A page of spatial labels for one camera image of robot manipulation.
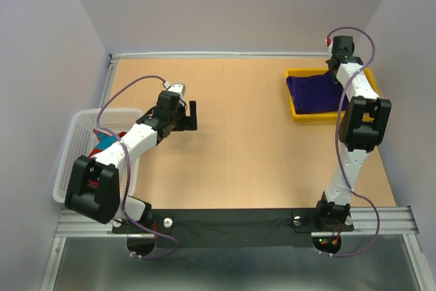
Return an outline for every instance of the yellow plastic bin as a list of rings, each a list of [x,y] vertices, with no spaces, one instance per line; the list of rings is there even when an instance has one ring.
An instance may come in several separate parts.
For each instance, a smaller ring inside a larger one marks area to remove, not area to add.
[[[327,72],[326,68],[291,68],[286,70],[286,78],[288,76],[297,76],[299,78],[314,76],[314,75],[322,75]],[[365,75],[369,81],[369,84],[372,86],[374,91],[379,94],[379,89],[375,84],[373,74],[370,69],[366,68],[364,70]],[[292,99],[292,94],[289,88],[286,86],[287,94],[289,96],[289,103],[291,106],[291,116],[292,120],[297,123],[312,123],[312,124],[334,124],[336,123],[336,119],[338,117],[337,112],[321,112],[319,114],[297,114],[295,111],[294,100]],[[364,121],[370,121],[369,117],[364,117]]]

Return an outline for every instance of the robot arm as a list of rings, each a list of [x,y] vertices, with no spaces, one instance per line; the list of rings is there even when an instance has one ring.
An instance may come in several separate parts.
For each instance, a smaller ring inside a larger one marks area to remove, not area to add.
[[[353,55],[353,38],[334,37],[333,43],[328,40],[328,46],[332,53],[327,60],[329,72],[335,82],[345,86],[352,75],[362,69],[363,64],[359,57]],[[318,220],[331,224],[344,222],[349,215],[358,174],[369,153],[382,142],[392,106],[389,100],[381,99],[373,90],[364,72],[352,80],[346,94],[349,106],[339,126],[339,150],[352,189],[345,182],[338,165],[332,183],[323,193],[316,211]],[[373,120],[364,121],[365,115]]]
[[[189,102],[191,116],[186,116],[183,99],[185,85],[172,85],[162,91],[155,107],[140,117],[136,124],[121,138],[127,147],[130,162],[158,145],[172,131],[197,130],[196,102]],[[121,210],[119,179],[126,168],[126,158],[120,142],[89,158],[80,156],[73,165],[65,197],[68,209],[106,224],[114,218],[124,218]],[[97,186],[89,181],[97,181]],[[140,221],[145,219],[149,204],[127,197],[126,211]]]

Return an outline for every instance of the wooden tabletop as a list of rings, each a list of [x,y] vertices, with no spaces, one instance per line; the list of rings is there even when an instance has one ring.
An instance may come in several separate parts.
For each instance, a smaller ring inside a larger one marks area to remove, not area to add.
[[[334,125],[290,116],[285,70],[326,67],[325,59],[119,59],[111,95],[143,75],[184,82],[197,101],[198,131],[173,132],[140,160],[135,197],[156,209],[314,207],[337,167]],[[146,112],[161,85],[145,80],[112,107]],[[376,149],[356,191],[396,206]],[[352,206],[368,206],[354,198]]]

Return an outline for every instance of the white wall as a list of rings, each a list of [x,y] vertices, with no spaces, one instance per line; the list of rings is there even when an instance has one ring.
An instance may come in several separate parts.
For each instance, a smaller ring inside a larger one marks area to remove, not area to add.
[[[377,83],[383,95],[392,101],[381,156],[396,200],[413,209],[420,230],[418,240],[433,276],[436,276],[435,24],[436,0],[383,0],[367,27],[377,48],[372,65]]]
[[[327,32],[365,27],[382,0],[82,0],[110,53],[321,51]]]
[[[0,289],[39,290],[72,115],[97,105],[106,50],[80,0],[0,0]]]

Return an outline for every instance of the purple towel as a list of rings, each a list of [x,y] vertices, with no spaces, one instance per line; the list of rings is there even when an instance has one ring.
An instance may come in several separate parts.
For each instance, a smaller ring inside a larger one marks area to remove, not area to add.
[[[319,112],[336,112],[341,100],[343,87],[333,83],[329,72],[306,78],[289,76],[286,78],[297,114],[315,114]],[[348,108],[348,99],[342,105],[342,110]]]

